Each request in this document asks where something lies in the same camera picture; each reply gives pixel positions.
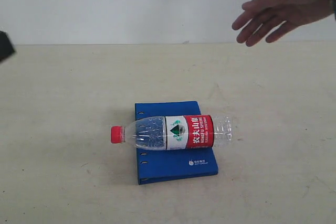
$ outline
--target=red label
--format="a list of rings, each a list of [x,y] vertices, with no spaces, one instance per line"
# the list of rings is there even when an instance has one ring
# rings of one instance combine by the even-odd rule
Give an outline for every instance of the red label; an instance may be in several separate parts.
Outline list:
[[[188,124],[186,149],[212,147],[214,144],[214,124],[209,115],[185,116]]]

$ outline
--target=blue folder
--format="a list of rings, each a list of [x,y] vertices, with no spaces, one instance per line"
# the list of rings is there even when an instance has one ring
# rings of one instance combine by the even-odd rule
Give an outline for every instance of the blue folder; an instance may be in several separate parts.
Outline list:
[[[200,114],[196,101],[135,104],[136,120],[150,116]],[[147,151],[137,148],[136,152],[139,185],[218,174],[212,148],[174,151]]]

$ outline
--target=beige table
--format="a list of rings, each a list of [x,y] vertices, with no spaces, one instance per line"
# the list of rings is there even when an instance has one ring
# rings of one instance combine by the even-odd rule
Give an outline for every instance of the beige table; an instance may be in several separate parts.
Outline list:
[[[19,46],[0,65],[0,223],[336,222],[336,45]],[[136,102],[231,114],[219,174],[137,185]]]

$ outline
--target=hand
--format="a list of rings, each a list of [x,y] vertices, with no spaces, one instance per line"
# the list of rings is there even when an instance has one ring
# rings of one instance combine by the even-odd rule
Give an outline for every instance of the hand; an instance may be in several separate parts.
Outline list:
[[[249,47],[261,41],[275,27],[278,29],[267,36],[266,42],[275,42],[299,26],[333,13],[329,0],[252,0],[244,3],[242,8],[244,12],[234,21],[232,28],[239,30],[244,27],[237,42]]]

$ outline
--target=plastic bottle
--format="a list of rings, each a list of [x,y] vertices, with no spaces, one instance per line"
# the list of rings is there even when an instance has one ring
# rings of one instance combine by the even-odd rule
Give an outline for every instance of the plastic bottle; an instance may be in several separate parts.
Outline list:
[[[153,151],[217,147],[231,139],[231,120],[227,116],[155,116],[127,127],[111,128],[113,144],[126,142]]]

